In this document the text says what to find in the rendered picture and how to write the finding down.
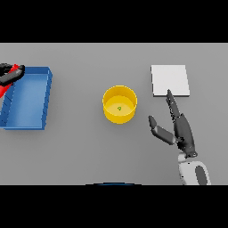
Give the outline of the red beaker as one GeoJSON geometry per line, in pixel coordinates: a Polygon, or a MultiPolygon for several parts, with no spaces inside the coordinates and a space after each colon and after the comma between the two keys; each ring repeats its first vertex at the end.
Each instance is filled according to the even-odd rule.
{"type": "MultiPolygon", "coordinates": [[[[17,65],[17,64],[12,65],[12,68],[11,68],[10,72],[15,71],[19,66],[20,66],[20,65],[17,65]]],[[[11,84],[9,84],[9,85],[7,85],[7,86],[1,86],[1,85],[0,85],[0,98],[4,95],[4,93],[7,91],[7,89],[8,89],[13,83],[11,83],[11,84]]]]}

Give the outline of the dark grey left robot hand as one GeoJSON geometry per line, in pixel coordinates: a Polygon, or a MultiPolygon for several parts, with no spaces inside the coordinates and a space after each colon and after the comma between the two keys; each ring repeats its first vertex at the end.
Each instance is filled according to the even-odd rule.
{"type": "Polygon", "coordinates": [[[20,65],[15,71],[10,72],[11,64],[0,63],[0,86],[8,86],[9,84],[21,79],[25,73],[25,66],[20,65]]]}

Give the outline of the blue tray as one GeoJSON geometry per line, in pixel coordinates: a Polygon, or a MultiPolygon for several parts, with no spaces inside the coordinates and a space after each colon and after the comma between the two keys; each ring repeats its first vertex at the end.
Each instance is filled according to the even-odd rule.
{"type": "Polygon", "coordinates": [[[49,67],[26,67],[23,78],[4,94],[0,128],[44,130],[52,79],[49,67]]]}

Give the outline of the pale square measuring scale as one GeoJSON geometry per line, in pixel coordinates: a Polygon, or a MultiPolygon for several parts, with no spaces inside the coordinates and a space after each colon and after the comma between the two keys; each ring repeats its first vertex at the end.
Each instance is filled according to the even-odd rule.
{"type": "Polygon", "coordinates": [[[184,65],[152,65],[151,82],[154,96],[166,96],[167,90],[170,90],[173,96],[190,95],[184,65]]]}

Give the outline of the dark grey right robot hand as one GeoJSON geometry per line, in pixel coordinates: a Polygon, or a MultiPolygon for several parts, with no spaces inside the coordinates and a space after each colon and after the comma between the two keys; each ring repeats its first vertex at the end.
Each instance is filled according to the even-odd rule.
{"type": "Polygon", "coordinates": [[[184,114],[179,111],[175,97],[170,90],[167,90],[166,101],[174,124],[174,132],[168,132],[157,124],[153,116],[148,116],[151,133],[164,143],[177,144],[177,148],[185,154],[186,158],[197,157],[191,126],[184,114]]]}

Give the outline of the yellow bowl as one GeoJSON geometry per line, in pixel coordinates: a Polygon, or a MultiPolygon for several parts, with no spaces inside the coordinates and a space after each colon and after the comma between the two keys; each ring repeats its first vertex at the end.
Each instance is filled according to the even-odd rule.
{"type": "Polygon", "coordinates": [[[114,85],[102,97],[103,113],[110,122],[123,125],[129,122],[135,114],[137,96],[125,85],[114,85]]]}

